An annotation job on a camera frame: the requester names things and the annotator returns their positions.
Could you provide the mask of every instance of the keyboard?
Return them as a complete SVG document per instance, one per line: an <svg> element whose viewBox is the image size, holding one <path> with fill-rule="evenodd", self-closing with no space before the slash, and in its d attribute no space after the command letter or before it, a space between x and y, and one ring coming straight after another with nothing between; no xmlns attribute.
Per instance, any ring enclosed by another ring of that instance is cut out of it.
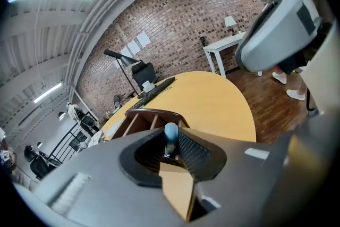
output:
<svg viewBox="0 0 340 227"><path fill-rule="evenodd" d="M139 107L145 105L149 101L151 101L154 97L156 97L159 93L161 93L165 88L167 88L171 83L175 81L175 77L166 79L161 84L157 85L153 90L146 93L143 98L141 98L136 104L134 104L131 109L138 109Z"/></svg>

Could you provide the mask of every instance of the table lamp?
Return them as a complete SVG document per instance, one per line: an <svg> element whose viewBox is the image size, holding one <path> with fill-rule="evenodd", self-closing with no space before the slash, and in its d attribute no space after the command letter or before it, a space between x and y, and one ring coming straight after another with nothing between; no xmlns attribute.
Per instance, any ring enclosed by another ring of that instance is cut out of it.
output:
<svg viewBox="0 0 340 227"><path fill-rule="evenodd" d="M232 16L228 16L224 19L224 22L225 22L225 26L228 28L228 27L231 27L231 26L235 26L237 25L236 21L234 20L234 18Z"/></svg>
<svg viewBox="0 0 340 227"><path fill-rule="evenodd" d="M108 49L104 50L104 54L107 55L107 56L110 56L110 57L113 57L113 58L116 58L121 70L123 71L127 81L129 82L129 84L131 85L133 91L136 93L136 95L138 95L138 92L136 91L136 89L134 88L134 86L132 85L131 81L129 80L129 78L127 77L127 75L125 74L125 71L124 69L122 68L121 64L119 63L118 59L121 60L123 66L125 68L128 68L129 66L133 65L134 63L138 63L140 61L138 60L135 60L133 58L130 58L130 57L127 57L127 56L124 56L122 54L119 54L119 53L116 53L116 52L113 52L113 51L110 51Z"/></svg>

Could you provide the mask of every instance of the white ceiling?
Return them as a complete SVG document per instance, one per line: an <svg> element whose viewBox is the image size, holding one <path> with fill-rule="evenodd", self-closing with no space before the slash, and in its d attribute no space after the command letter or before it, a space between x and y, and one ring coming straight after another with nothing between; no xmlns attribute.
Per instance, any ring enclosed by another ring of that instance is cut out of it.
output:
<svg viewBox="0 0 340 227"><path fill-rule="evenodd" d="M72 99L93 47L112 21L134 0L18 0L0 26L0 127L9 142L23 138L58 103ZM64 88L32 100L63 82ZM39 114L19 123L37 106Z"/></svg>

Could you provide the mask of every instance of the white sneaker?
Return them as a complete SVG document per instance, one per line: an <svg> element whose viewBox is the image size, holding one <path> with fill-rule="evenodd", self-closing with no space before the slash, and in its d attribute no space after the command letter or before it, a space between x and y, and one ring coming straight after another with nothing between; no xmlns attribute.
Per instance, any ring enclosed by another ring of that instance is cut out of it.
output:
<svg viewBox="0 0 340 227"><path fill-rule="evenodd" d="M289 95L291 98L295 98L301 101L304 101L305 95L300 95L297 90L287 90L287 95Z"/></svg>
<svg viewBox="0 0 340 227"><path fill-rule="evenodd" d="M278 73L273 72L272 75L275 79L277 79L282 84L285 85L287 83L287 77L284 76L284 73L278 74Z"/></svg>

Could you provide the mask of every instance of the brick wall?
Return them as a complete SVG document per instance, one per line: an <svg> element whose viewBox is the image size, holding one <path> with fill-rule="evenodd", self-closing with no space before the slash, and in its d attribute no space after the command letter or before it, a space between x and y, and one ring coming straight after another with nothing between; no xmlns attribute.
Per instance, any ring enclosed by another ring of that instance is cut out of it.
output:
<svg viewBox="0 0 340 227"><path fill-rule="evenodd" d="M132 39L141 48L134 58L151 62L159 80L187 71L210 71L199 37L212 43L231 35L224 24L229 15L237 22L234 30L245 31L263 6L262 0L136 0L97 42L76 88L98 116L114 109L114 94L124 104L132 88L103 51L119 52ZM141 31L151 40L144 49L136 39ZM236 46L221 52L226 70L236 67L235 50ZM131 71L126 72L139 90Z"/></svg>

